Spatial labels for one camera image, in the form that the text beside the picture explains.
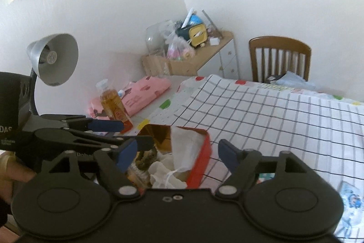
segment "chair backrest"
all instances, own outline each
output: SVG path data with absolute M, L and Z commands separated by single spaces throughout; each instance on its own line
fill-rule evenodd
M 289 37 L 261 36 L 249 41 L 249 49 L 253 81 L 264 82 L 288 70 L 308 80 L 311 48 L 305 43 Z

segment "screw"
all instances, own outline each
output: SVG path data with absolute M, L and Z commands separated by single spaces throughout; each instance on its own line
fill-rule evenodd
M 233 187 L 232 185 L 223 185 L 222 187 L 219 188 L 220 194 L 223 194 L 226 196 L 236 194 L 237 191 L 238 190 L 236 189 L 236 187 Z
M 124 196 L 132 196 L 137 193 L 137 189 L 132 187 L 131 185 L 125 185 L 119 188 L 119 194 Z
M 176 201 L 179 201 L 179 200 L 183 199 L 183 196 L 180 195 L 180 194 L 176 194 L 176 195 L 173 196 L 173 199 L 176 200 Z
M 172 202 L 172 201 L 173 201 L 173 199 L 172 199 L 171 197 L 163 197 L 163 198 L 162 198 L 162 201 L 163 201 L 163 202 L 167 202 L 167 203 L 169 203 L 169 202 Z

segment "clear plastic bag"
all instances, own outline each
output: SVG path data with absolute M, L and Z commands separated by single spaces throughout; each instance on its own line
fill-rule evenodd
M 168 44 L 167 58 L 171 60 L 186 60 L 195 56 L 195 49 L 173 31 L 166 40 Z

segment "plastic bottle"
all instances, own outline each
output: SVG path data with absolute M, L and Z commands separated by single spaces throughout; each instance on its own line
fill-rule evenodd
M 118 92 L 109 87 L 107 79 L 96 84 L 97 89 L 101 92 L 100 100 L 107 116 L 110 120 L 120 120 L 124 124 L 124 129 L 121 133 L 126 133 L 133 128 L 133 123 L 125 110 L 125 107 L 118 95 Z

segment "red box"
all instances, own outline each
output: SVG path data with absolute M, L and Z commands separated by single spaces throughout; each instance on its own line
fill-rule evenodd
M 169 152 L 172 150 L 171 147 L 171 127 L 167 125 L 154 125 L 148 124 L 141 129 L 139 136 L 152 136 L 154 139 L 155 146 L 161 152 Z M 210 160 L 212 153 L 210 144 L 210 135 L 206 130 L 197 128 L 179 127 L 185 130 L 193 130 L 199 134 L 205 135 L 205 141 L 201 147 L 200 153 L 195 161 L 195 164 L 188 176 L 186 181 L 188 189 L 196 189 L 200 186 L 203 174 L 206 171 L 207 165 Z

